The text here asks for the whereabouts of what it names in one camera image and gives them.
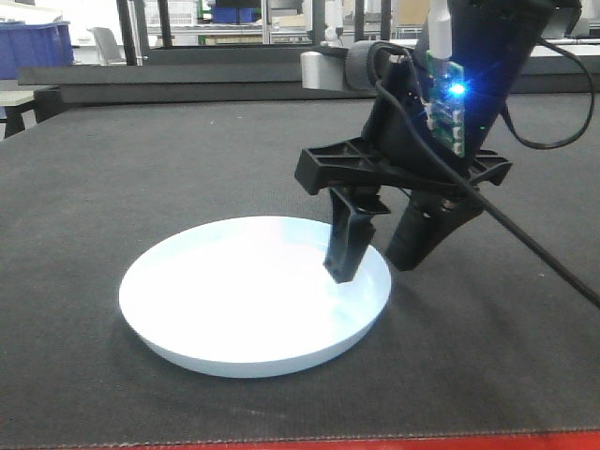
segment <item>red table edge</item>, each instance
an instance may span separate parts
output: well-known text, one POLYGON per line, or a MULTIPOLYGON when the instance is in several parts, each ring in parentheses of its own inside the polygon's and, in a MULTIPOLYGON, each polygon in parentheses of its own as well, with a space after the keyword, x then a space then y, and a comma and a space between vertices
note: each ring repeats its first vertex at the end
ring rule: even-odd
POLYGON ((447 438, 115 444, 79 450, 600 450, 600 430, 447 438))

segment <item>green circuit board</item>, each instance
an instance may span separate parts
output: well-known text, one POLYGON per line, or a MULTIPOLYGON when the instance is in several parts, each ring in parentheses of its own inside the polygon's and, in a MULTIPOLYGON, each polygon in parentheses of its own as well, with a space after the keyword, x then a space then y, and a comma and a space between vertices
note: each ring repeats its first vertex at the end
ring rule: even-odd
POLYGON ((429 89, 427 125, 438 142, 463 158, 466 94, 464 68, 452 61, 440 64, 428 52, 427 73, 433 81, 433 86, 429 89))

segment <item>blue storage bin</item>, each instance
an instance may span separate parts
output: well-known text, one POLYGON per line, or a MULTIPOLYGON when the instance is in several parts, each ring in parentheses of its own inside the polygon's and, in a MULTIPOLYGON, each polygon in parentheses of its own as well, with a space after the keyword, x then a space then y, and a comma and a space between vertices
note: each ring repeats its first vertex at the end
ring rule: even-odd
MULTIPOLYGON (((252 8, 240 7, 240 23, 252 22, 252 8)), ((213 23, 237 23, 235 7, 213 7, 213 23)))
POLYGON ((17 78, 18 68, 70 66, 73 48, 68 22, 0 25, 0 79, 17 78))

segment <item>black felt mat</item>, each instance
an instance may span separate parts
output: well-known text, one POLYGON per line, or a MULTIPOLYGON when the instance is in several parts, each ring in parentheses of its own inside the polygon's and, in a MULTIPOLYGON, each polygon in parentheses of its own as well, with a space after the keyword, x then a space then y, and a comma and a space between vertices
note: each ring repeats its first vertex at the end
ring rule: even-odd
MULTIPOLYGON (((585 97, 519 97, 530 138, 568 133, 585 97)), ((600 428, 600 311, 491 218, 453 234, 338 359, 223 380, 155 356, 117 307, 162 239, 248 215, 328 220, 293 180, 303 146, 360 133, 369 102, 70 111, 0 143, 0 447, 427 436, 600 428)), ((486 194, 596 290, 598 122, 578 144, 526 150, 486 194)), ((383 249, 406 201, 377 217, 383 249)))

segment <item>blue led light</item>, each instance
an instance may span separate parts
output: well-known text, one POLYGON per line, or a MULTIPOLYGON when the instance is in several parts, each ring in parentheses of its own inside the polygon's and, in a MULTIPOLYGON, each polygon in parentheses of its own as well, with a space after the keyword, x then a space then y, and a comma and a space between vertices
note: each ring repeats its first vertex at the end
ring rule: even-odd
POLYGON ((448 92, 455 97, 464 96, 467 88, 461 82, 457 82, 448 88, 448 92))

